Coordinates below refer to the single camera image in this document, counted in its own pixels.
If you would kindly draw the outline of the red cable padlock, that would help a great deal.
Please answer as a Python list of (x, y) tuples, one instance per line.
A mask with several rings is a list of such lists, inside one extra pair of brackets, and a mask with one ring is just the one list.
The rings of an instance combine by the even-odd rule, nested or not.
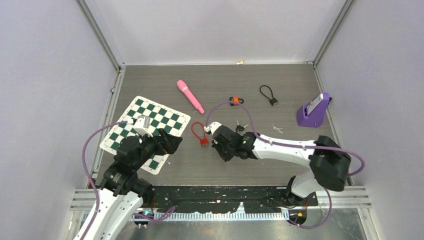
[[(196, 132), (195, 132), (195, 130), (194, 130), (194, 126), (195, 125), (199, 125), (199, 126), (201, 126), (201, 130), (202, 130), (202, 134), (203, 134), (203, 136), (199, 136)], [(204, 129), (204, 124), (203, 123), (201, 123), (201, 122), (199, 122), (199, 121), (195, 121), (192, 125), (191, 125), (191, 132), (193, 133), (193, 135), (199, 140), (199, 143), (200, 143), (200, 145), (202, 146), (202, 147), (207, 147), (208, 145), (209, 145), (209, 141), (208, 141), (208, 139), (207, 139), (207, 136), (206, 136), (206, 132), (205, 132), (205, 129)]]

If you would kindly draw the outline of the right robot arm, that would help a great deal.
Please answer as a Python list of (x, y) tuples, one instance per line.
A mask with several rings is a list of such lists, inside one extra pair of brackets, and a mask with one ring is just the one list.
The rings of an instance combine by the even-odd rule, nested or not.
[(282, 200), (290, 207), (303, 204), (306, 198), (322, 189), (342, 192), (345, 188), (351, 157), (328, 136), (317, 140), (294, 141), (273, 138), (264, 134), (246, 132), (240, 134), (213, 122), (204, 128), (212, 136), (212, 147), (228, 162), (240, 159), (274, 159), (298, 164), (308, 170), (292, 176)]

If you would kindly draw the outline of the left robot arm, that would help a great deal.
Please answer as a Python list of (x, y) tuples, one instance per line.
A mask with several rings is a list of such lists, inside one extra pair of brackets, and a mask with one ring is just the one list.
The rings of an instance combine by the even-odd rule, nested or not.
[(94, 190), (95, 203), (76, 240), (115, 240), (136, 210), (153, 202), (153, 186), (137, 171), (153, 156), (174, 154), (183, 140), (163, 128), (158, 132), (127, 136), (120, 142), (114, 162)]

